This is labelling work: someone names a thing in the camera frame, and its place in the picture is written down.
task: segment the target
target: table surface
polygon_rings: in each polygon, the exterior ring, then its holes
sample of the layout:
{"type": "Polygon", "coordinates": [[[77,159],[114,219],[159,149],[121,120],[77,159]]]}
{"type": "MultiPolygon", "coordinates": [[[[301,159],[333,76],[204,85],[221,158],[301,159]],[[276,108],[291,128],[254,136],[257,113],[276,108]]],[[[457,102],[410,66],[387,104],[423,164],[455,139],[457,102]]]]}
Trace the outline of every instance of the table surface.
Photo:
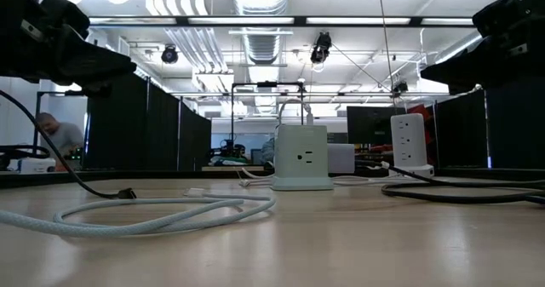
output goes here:
{"type": "MultiPolygon", "coordinates": [[[[243,189],[235,180],[89,184],[110,192],[133,187],[141,198],[179,197],[185,188],[202,187],[219,194],[273,195],[278,202],[271,212],[243,222],[165,236],[62,238],[0,225],[2,287],[498,287],[545,281],[545,210],[539,205],[432,204],[388,198],[377,186],[272,192],[243,189]]],[[[0,191],[0,209],[46,220],[94,200],[75,184],[0,191]]],[[[195,206],[130,205],[71,220],[123,225],[195,206]]],[[[214,210],[196,219],[236,211],[214,210]]]]}

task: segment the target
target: black partition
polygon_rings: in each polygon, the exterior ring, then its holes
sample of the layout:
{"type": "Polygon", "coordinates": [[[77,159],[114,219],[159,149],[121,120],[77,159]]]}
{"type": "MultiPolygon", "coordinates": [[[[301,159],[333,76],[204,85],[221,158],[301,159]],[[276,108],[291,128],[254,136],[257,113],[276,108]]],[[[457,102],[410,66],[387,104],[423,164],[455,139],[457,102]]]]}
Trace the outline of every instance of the black partition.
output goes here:
{"type": "Polygon", "coordinates": [[[83,168],[176,170],[178,102],[134,74],[89,98],[83,168]]]}
{"type": "Polygon", "coordinates": [[[485,92],[478,90],[435,107],[438,165],[487,168],[485,92]]]}
{"type": "Polygon", "coordinates": [[[545,126],[540,77],[519,77],[486,90],[493,168],[545,169],[545,126]]]}
{"type": "Polygon", "coordinates": [[[180,103],[179,171],[200,171],[208,163],[212,123],[180,103]]]}

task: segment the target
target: power strip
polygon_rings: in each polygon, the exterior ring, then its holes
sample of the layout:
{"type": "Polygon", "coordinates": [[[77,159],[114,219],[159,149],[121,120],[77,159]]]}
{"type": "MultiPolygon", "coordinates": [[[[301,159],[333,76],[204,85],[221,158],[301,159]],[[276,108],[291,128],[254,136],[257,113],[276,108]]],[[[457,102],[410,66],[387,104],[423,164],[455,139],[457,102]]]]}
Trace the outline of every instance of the power strip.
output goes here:
{"type": "Polygon", "coordinates": [[[333,189],[325,126],[280,125],[274,154],[273,190],[333,189]]]}
{"type": "Polygon", "coordinates": [[[416,175],[431,177],[433,166],[427,164],[424,118],[420,113],[393,116],[393,163],[397,168],[416,175]]]}

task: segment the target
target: electrical outlet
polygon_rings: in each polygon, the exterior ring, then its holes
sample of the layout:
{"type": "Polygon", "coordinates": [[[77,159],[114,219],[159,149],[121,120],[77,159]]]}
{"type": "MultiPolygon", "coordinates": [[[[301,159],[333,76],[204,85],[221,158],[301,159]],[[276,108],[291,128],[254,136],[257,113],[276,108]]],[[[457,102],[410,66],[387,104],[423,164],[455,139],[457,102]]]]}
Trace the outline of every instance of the electrical outlet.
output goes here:
{"type": "Polygon", "coordinates": [[[427,164],[424,118],[420,113],[393,116],[393,164],[423,176],[433,175],[433,166],[427,164]]]}
{"type": "Polygon", "coordinates": [[[330,190],[327,128],[281,125],[274,143],[274,190],[330,190]]]}

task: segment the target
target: ceiling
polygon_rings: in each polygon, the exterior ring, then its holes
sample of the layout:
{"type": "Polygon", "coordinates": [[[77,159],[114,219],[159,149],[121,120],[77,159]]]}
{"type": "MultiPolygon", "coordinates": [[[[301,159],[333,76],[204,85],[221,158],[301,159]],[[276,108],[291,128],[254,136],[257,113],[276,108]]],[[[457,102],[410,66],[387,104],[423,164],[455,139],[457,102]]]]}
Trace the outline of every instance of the ceiling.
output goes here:
{"type": "MultiPolygon", "coordinates": [[[[386,16],[472,16],[484,6],[496,0],[382,0],[386,16]]],[[[235,15],[233,0],[204,0],[209,14],[235,15]]],[[[382,15],[381,0],[289,0],[287,15],[382,15]]],[[[114,4],[108,0],[81,0],[78,6],[87,15],[150,15],[146,0],[128,0],[114,4]]],[[[230,35],[236,28],[214,28],[215,37],[229,68],[234,70],[235,82],[249,80],[248,64],[244,57],[241,36],[230,35]]],[[[377,83],[389,79],[391,72],[404,66],[399,74],[409,84],[410,91],[437,91],[427,89],[432,84],[421,83],[416,75],[414,59],[427,56],[428,64],[433,63],[437,54],[467,35],[471,28],[291,28],[293,35],[283,36],[282,61],[286,66],[279,68],[279,81],[294,82],[305,79],[307,90],[320,92],[370,91],[377,90],[377,83]],[[332,43],[330,57],[324,63],[324,70],[312,70],[308,52],[317,35],[327,31],[332,43]],[[373,78],[362,73],[354,65],[364,68],[373,78]]],[[[162,81],[164,87],[173,91],[191,88],[193,69],[180,54],[174,65],[164,64],[160,55],[164,45],[170,43],[163,28],[130,27],[107,29],[110,38],[122,37],[133,47],[131,57],[146,66],[162,81]]],[[[217,101],[205,101],[201,105],[217,105],[217,101]]]]}

